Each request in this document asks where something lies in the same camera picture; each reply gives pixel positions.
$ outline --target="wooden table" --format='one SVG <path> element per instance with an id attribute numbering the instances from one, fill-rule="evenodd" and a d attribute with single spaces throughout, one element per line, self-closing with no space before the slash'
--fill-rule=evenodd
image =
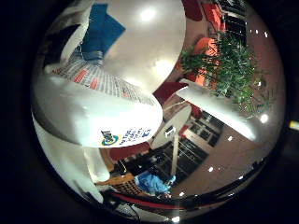
<path id="1" fill-rule="evenodd" d="M 192 108 L 190 105 L 186 105 L 179 110 L 166 124 L 163 128 L 154 136 L 153 141 L 150 144 L 152 149 L 157 147 L 162 147 L 167 142 L 172 141 L 174 135 L 179 132 L 179 130 L 184 126 L 186 121 L 188 120 L 191 114 Z M 174 131 L 171 132 L 169 135 L 166 135 L 166 131 L 169 130 L 171 127 L 174 128 Z"/>
<path id="2" fill-rule="evenodd" d="M 171 73 L 186 29 L 184 7 L 174 0 L 99 0 L 126 30 L 104 59 L 112 75 L 154 92 Z"/>

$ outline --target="blue cushion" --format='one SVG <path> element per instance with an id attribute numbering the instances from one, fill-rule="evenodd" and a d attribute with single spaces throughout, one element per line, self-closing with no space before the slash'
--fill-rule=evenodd
<path id="1" fill-rule="evenodd" d="M 157 175 L 152 175 L 146 171 L 137 177 L 137 186 L 150 194 L 159 194 L 168 192 L 170 186 L 166 185 Z"/>
<path id="2" fill-rule="evenodd" d="M 90 24 L 81 44 L 82 52 L 101 51 L 103 56 L 124 32 L 125 28 L 107 15 L 107 4 L 95 4 L 90 15 Z"/>
<path id="3" fill-rule="evenodd" d="M 114 42 L 125 31 L 125 28 L 111 16 L 106 14 L 106 19 L 102 30 L 102 52 L 105 55 Z"/>
<path id="4" fill-rule="evenodd" d="M 83 38 L 81 49 L 83 52 L 102 51 L 101 32 L 106 19 L 107 4 L 95 4 L 90 14 L 90 24 Z"/>

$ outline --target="light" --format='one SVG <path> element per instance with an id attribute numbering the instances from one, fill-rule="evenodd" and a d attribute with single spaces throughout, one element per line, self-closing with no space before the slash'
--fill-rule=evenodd
<path id="1" fill-rule="evenodd" d="M 299 122 L 298 122 L 298 121 L 291 120 L 291 122 L 290 122 L 290 124 L 289 124 L 289 127 L 290 127 L 291 129 L 294 129 L 294 130 L 299 131 Z"/>
<path id="2" fill-rule="evenodd" d="M 173 218 L 171 218 L 171 220 L 172 220 L 174 223 L 178 223 L 178 222 L 179 222 L 179 217 L 173 217 Z"/>
<path id="3" fill-rule="evenodd" d="M 156 10 L 153 8 L 147 8 L 140 13 L 140 18 L 142 21 L 152 21 L 156 15 Z"/>
<path id="4" fill-rule="evenodd" d="M 266 114 L 261 115 L 260 121 L 261 123 L 266 123 L 268 121 L 269 117 Z"/>

